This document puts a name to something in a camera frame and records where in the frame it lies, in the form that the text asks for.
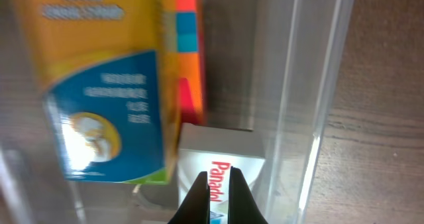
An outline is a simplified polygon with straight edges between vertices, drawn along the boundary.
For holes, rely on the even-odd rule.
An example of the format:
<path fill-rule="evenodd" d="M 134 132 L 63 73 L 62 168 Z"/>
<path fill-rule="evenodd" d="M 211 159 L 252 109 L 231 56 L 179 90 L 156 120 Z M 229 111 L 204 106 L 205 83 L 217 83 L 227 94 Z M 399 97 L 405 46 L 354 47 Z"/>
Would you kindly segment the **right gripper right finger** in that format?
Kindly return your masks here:
<path fill-rule="evenodd" d="M 239 168 L 231 167 L 228 224 L 268 224 Z"/>

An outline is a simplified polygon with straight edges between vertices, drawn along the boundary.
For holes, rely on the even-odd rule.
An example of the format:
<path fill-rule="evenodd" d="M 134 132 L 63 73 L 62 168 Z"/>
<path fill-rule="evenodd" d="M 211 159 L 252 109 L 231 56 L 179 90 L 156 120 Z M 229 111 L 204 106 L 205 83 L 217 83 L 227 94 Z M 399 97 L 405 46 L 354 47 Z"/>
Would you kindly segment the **orange medicine box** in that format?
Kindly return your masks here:
<path fill-rule="evenodd" d="M 206 85 L 203 0 L 176 0 L 182 122 L 205 124 Z"/>

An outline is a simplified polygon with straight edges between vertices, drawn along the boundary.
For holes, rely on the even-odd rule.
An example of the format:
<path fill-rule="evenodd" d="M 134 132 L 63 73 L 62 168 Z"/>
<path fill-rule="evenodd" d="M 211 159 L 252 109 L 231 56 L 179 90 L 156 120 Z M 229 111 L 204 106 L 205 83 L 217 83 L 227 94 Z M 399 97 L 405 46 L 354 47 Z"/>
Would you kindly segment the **white Panadol box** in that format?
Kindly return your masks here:
<path fill-rule="evenodd" d="M 208 174 L 211 187 L 211 222 L 228 222 L 229 180 L 238 168 L 250 189 L 265 162 L 262 137 L 255 131 L 204 127 L 185 123 L 178 151 L 179 203 L 200 172 Z"/>

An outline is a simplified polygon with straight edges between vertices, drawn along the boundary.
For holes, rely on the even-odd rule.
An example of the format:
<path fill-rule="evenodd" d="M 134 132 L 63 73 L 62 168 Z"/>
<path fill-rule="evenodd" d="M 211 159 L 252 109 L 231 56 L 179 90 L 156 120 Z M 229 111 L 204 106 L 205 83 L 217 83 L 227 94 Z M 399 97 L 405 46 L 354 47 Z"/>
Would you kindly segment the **yellow blue Woods box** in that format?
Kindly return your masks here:
<path fill-rule="evenodd" d="M 180 105 L 176 0 L 13 0 L 64 177 L 167 184 Z"/>

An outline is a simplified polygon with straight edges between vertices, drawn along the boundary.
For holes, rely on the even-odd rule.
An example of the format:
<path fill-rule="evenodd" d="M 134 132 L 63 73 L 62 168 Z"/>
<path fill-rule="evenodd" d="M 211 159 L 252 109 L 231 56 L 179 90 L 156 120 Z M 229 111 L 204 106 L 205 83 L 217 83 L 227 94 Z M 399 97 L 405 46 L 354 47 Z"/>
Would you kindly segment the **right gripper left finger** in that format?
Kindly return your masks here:
<path fill-rule="evenodd" d="M 168 224 L 210 224 L 210 187 L 200 172 Z"/>

